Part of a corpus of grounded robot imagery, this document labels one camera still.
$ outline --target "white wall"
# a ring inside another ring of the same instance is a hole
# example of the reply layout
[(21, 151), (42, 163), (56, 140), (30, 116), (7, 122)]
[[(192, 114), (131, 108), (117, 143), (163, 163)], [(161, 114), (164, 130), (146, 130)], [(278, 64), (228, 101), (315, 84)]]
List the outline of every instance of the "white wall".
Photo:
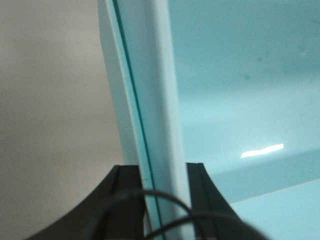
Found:
[(0, 239), (78, 204), (122, 164), (95, 0), (0, 1)]

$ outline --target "light cyan background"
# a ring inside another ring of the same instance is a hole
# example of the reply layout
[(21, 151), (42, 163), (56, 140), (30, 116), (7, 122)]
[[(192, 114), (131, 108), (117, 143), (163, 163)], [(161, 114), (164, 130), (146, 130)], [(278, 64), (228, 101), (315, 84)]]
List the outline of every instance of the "light cyan background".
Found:
[(271, 239), (319, 239), (320, 2), (169, 6), (186, 162)]

